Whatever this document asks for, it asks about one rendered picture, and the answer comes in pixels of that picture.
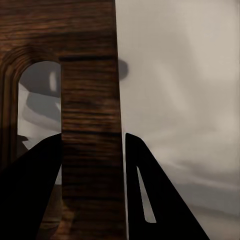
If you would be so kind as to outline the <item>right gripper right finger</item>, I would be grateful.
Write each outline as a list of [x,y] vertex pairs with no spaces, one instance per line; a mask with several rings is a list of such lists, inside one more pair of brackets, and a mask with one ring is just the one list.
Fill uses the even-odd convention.
[[[210,240],[145,142],[125,134],[129,240]],[[137,167],[156,223],[145,220]]]

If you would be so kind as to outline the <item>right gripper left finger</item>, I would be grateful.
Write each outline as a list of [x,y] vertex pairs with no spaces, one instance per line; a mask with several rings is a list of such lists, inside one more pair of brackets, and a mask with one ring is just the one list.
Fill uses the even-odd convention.
[[35,240],[62,164],[62,133],[0,172],[0,240]]

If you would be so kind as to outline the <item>cutting board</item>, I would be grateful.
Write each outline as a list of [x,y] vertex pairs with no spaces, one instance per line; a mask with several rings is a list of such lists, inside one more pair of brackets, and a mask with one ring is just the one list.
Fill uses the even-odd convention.
[[128,240],[115,0],[0,0],[0,172],[16,161],[19,80],[61,74],[61,200],[35,240]]

